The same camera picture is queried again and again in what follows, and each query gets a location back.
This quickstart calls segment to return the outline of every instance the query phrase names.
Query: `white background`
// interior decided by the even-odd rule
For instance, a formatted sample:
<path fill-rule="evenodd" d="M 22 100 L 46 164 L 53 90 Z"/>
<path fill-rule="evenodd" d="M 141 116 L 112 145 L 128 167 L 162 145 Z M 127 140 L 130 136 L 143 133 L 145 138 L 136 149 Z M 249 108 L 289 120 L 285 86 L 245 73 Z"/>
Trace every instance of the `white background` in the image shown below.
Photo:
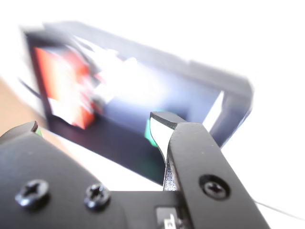
<path fill-rule="evenodd" d="M 6 1 L 0 13 L 0 74 L 36 88 L 18 28 L 78 20 L 232 73 L 255 87 L 254 109 L 223 148 L 250 195 L 305 218 L 304 1 Z M 40 110 L 39 101 L 27 102 Z M 278 215 L 273 228 L 305 228 Z"/>

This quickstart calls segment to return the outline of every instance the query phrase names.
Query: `wooden surface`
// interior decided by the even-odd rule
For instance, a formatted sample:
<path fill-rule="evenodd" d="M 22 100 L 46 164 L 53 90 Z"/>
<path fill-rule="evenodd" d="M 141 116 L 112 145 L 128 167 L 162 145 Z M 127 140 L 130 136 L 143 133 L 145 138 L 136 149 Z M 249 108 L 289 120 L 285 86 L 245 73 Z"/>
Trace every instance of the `wooden surface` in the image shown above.
<path fill-rule="evenodd" d="M 15 126 L 33 120 L 38 122 L 39 127 L 46 127 L 44 118 L 23 103 L 2 79 L 0 79 L 0 105 L 0 136 Z M 41 128 L 41 132 L 45 140 L 71 156 L 71 153 L 56 136 L 43 128 Z"/>

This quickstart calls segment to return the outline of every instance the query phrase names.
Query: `screw head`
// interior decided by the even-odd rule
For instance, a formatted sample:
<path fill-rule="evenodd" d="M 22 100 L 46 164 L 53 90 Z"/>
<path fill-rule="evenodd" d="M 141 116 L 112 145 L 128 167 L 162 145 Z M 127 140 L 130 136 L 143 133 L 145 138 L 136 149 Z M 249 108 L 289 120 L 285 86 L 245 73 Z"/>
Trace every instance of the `screw head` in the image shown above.
<path fill-rule="evenodd" d="M 49 184 L 45 180 L 31 180 L 21 187 L 15 196 L 15 200 L 22 207 L 38 207 L 46 202 L 49 192 Z"/>
<path fill-rule="evenodd" d="M 225 199 L 227 196 L 225 189 L 220 184 L 214 181 L 209 181 L 205 183 L 203 187 L 203 191 L 209 197 L 218 200 Z"/>
<path fill-rule="evenodd" d="M 110 200 L 110 191 L 102 184 L 94 184 L 87 188 L 84 203 L 92 210 L 100 210 Z"/>

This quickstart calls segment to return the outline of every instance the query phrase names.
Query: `cable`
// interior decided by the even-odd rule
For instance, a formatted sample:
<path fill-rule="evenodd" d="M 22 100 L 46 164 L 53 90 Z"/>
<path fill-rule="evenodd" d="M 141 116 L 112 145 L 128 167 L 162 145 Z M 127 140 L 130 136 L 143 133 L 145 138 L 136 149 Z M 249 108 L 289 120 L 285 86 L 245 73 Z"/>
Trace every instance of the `cable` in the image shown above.
<path fill-rule="evenodd" d="M 256 200 L 254 200 L 254 199 L 252 199 L 252 200 L 254 201 L 254 203 L 259 204 L 259 205 L 262 205 L 262 206 L 264 206 L 264 207 L 266 207 L 266 208 L 269 208 L 269 209 L 271 209 L 271 210 L 273 210 L 273 211 L 277 211 L 277 212 L 282 213 L 282 214 L 284 214 L 284 215 L 287 215 L 287 216 L 289 216 L 289 217 L 292 217 L 292 218 L 295 218 L 295 219 L 299 219 L 299 220 L 305 221 L 305 218 L 301 218 L 301 217 L 298 217 L 298 216 L 291 215 L 291 214 L 288 213 L 288 212 L 279 210 L 279 209 L 274 208 L 274 207 L 272 207 L 272 206 L 269 206 L 269 205 L 267 205 L 267 204 L 263 204 L 263 203 L 261 203 L 261 202 L 258 202 L 258 201 L 256 201 Z"/>
<path fill-rule="evenodd" d="M 37 98 L 41 99 L 41 96 L 39 93 L 37 93 L 36 91 L 34 91 L 30 86 L 28 86 L 22 79 L 18 78 L 19 82 L 26 87 L 26 89 L 28 89 L 34 96 L 36 96 Z"/>

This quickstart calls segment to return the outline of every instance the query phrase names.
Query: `black tool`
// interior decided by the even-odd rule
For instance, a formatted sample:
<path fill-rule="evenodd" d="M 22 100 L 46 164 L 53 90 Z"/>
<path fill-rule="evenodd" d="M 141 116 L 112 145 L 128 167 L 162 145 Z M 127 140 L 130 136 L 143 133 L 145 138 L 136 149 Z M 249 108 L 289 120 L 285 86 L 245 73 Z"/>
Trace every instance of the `black tool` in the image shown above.
<path fill-rule="evenodd" d="M 87 170 L 29 131 L 1 141 L 0 228 L 269 228 L 202 124 L 168 112 L 151 113 L 151 118 L 173 130 L 165 180 L 172 178 L 176 191 L 110 193 Z M 51 199 L 32 212 L 15 195 L 37 176 L 48 182 Z M 84 198 L 101 200 L 103 208 L 92 211 Z"/>

